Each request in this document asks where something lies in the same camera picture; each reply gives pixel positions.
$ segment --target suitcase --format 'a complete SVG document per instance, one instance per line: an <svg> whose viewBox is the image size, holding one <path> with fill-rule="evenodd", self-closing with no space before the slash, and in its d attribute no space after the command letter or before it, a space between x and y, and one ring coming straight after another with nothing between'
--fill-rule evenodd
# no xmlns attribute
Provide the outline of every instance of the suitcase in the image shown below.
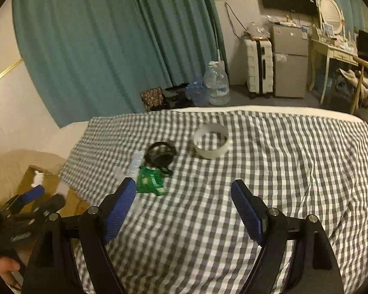
<svg viewBox="0 0 368 294"><path fill-rule="evenodd" d="M270 41L245 40L247 48L247 86L251 98L269 96L274 87L273 51Z"/></svg>

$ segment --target blue gripper pad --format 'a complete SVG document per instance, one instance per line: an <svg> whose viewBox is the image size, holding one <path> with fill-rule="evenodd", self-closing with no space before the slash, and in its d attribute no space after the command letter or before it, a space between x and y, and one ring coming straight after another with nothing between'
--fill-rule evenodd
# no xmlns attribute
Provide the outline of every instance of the blue gripper pad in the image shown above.
<svg viewBox="0 0 368 294"><path fill-rule="evenodd" d="M232 183L230 194L249 237L258 245L263 246L267 230L268 208L259 197L251 194L242 180L235 180Z"/></svg>
<svg viewBox="0 0 368 294"><path fill-rule="evenodd" d="M104 222L104 244L115 239L123 225L128 211L135 199L136 183L131 178L125 178L114 194L108 195L100 205L107 217Z"/></svg>
<svg viewBox="0 0 368 294"><path fill-rule="evenodd" d="M44 193L45 189L39 185L19 196L19 199L24 205L27 205L38 199L40 196L43 196Z"/></svg>

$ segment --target ribbed blue pad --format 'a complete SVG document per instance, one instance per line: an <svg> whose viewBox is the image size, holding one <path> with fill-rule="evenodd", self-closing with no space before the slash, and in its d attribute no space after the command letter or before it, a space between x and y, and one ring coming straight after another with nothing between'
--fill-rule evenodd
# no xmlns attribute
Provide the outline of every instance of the ribbed blue pad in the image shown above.
<svg viewBox="0 0 368 294"><path fill-rule="evenodd" d="M36 186L35 188L25 192L22 194L19 199L24 203L25 205L29 204L30 202L38 199L40 196L43 196L45 193L45 189L43 186Z"/></svg>
<svg viewBox="0 0 368 294"><path fill-rule="evenodd" d="M263 239L261 221L237 183L232 183L230 194L250 238L261 244Z"/></svg>
<svg viewBox="0 0 368 294"><path fill-rule="evenodd" d="M136 195L136 183L131 180L120 194L105 223L104 244L117 237Z"/></svg>

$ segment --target checkered bedsheet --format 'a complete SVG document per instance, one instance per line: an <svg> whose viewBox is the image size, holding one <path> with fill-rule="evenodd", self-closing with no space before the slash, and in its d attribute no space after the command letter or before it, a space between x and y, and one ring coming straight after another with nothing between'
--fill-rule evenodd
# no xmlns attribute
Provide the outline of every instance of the checkered bedsheet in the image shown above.
<svg viewBox="0 0 368 294"><path fill-rule="evenodd" d="M223 157L205 160L191 145L204 123L231 135ZM94 118L60 178L98 205L127 171L132 154L172 140L178 155L165 179L168 194L137 194L107 252L128 293L238 293L260 248L249 239L230 198L242 179L268 207L287 216L317 215L340 266L345 293L368 275L368 126L331 118L257 112L160 111ZM219 140L204 138L203 148ZM274 285L281 292L292 244ZM93 288L81 249L85 291Z"/></svg>

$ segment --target freezer door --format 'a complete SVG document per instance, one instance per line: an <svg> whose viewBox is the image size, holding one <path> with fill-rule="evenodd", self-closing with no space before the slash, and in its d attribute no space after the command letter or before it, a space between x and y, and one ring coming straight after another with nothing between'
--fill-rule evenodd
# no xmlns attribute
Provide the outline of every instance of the freezer door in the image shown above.
<svg viewBox="0 0 368 294"><path fill-rule="evenodd" d="M305 97L307 65L307 56L287 55L286 61L275 61L276 97Z"/></svg>
<svg viewBox="0 0 368 294"><path fill-rule="evenodd" d="M306 29L273 25L271 33L274 52L308 56L308 35L305 31Z"/></svg>

